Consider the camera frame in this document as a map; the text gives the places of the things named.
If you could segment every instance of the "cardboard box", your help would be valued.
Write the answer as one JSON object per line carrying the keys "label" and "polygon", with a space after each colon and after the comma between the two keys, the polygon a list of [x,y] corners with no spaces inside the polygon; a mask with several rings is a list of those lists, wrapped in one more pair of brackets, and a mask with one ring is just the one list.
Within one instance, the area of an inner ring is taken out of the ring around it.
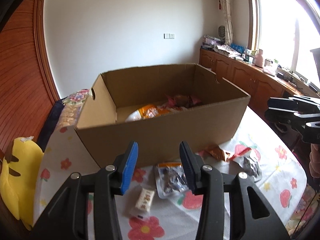
{"label": "cardboard box", "polygon": [[[235,134],[250,95],[197,64],[133,67],[100,74],[81,110],[76,132],[100,167],[113,163],[131,140],[139,145],[137,167],[179,158],[185,140],[196,152]],[[129,114],[165,95],[195,95],[205,104],[135,122]]]}

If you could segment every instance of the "yellow plush toy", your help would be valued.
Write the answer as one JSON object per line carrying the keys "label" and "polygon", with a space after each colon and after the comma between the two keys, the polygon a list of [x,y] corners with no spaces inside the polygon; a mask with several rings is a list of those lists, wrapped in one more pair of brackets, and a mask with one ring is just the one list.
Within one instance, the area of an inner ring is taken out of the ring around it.
{"label": "yellow plush toy", "polygon": [[0,194],[5,205],[28,230],[33,224],[33,198],[43,152],[33,137],[16,138],[8,146],[0,174]]}

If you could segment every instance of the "patterned curtain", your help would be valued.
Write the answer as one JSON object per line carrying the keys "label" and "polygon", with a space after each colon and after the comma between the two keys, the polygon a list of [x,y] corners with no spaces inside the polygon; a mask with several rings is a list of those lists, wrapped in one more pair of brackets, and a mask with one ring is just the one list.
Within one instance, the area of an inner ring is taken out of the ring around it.
{"label": "patterned curtain", "polygon": [[231,10],[232,10],[232,0],[220,0],[222,4],[225,29],[226,29],[226,44],[230,45],[233,43],[233,28],[231,21]]}

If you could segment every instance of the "dark blue fabric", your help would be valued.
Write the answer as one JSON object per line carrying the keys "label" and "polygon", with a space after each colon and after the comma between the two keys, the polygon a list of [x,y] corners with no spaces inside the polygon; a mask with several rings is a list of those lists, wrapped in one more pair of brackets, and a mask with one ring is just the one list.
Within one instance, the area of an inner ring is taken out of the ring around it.
{"label": "dark blue fabric", "polygon": [[44,152],[45,148],[47,147],[50,136],[52,135],[54,128],[56,127],[56,125],[58,123],[61,112],[64,108],[64,104],[62,103],[63,99],[58,100],[54,104],[47,120],[45,121],[45,123],[40,131],[37,144],[39,145],[39,147],[41,148],[41,150],[43,152]]}

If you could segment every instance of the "white floral tablecloth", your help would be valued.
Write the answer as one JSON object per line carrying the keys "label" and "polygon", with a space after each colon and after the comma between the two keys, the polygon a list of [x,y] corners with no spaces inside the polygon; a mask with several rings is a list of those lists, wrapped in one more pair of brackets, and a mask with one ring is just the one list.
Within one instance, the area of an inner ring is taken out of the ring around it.
{"label": "white floral tablecloth", "polygon": [[[250,108],[235,136],[220,147],[241,152],[250,147],[260,159],[262,180],[257,186],[268,199],[285,225],[294,213],[306,188],[307,178],[301,165],[281,139]],[[234,162],[217,162],[203,155],[204,162],[221,172],[237,174],[242,169]],[[56,130],[48,142],[40,166],[34,199],[34,223],[67,177],[77,171],[90,174],[98,166],[78,138],[73,126]],[[136,169],[129,190],[124,196],[116,196],[116,206],[123,239],[167,240],[195,239],[201,212],[202,196],[187,192],[167,200],[155,196],[151,206],[151,217],[143,222],[130,216],[142,185],[154,185],[151,167]],[[88,203],[88,235],[93,233],[93,197]],[[228,194],[225,194],[224,238],[229,239],[230,209]]]}

